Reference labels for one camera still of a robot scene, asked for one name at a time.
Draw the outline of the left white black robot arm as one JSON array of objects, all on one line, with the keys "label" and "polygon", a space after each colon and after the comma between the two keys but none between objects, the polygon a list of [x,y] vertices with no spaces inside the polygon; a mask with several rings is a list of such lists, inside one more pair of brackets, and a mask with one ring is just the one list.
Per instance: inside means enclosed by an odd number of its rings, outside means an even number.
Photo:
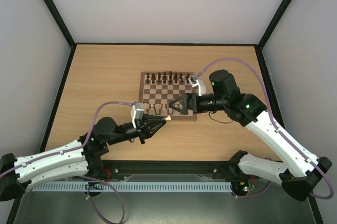
[{"label": "left white black robot arm", "polygon": [[103,169],[101,156],[108,146],[138,138],[151,138],[170,116],[144,115],[118,125],[111,117],[101,118],[89,134],[69,144],[26,157],[13,153],[1,157],[1,201],[15,199],[37,185],[68,177],[97,176]]}]

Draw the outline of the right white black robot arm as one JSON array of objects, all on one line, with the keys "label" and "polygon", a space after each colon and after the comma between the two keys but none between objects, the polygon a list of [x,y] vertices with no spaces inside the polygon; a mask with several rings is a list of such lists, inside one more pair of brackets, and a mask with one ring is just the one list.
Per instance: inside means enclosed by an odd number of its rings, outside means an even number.
[{"label": "right white black robot arm", "polygon": [[304,201],[332,167],[327,157],[318,157],[299,144],[269,113],[255,95],[243,94],[235,78],[226,70],[209,75],[213,92],[206,93],[203,82],[194,76],[188,78],[198,94],[183,94],[169,103],[181,114],[215,113],[227,116],[260,137],[280,158],[279,162],[255,157],[238,151],[232,158],[230,173],[237,178],[254,175],[280,185],[293,199]]}]

